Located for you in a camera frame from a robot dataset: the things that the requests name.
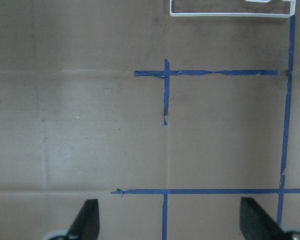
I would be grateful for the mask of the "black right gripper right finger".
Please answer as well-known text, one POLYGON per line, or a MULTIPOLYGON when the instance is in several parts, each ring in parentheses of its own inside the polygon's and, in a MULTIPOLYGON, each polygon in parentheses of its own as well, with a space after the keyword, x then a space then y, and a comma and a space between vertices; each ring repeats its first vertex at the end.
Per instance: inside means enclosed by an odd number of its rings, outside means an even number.
POLYGON ((274 240, 284 231, 252 197, 240 200, 239 227, 246 240, 274 240))

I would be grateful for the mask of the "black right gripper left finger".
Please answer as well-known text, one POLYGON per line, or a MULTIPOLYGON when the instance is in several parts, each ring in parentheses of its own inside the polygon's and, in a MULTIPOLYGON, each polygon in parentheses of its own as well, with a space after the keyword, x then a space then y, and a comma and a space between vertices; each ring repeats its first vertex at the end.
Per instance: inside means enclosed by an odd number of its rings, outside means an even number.
POLYGON ((97 240, 100 232, 98 199, 88 199, 66 233, 69 240, 97 240))

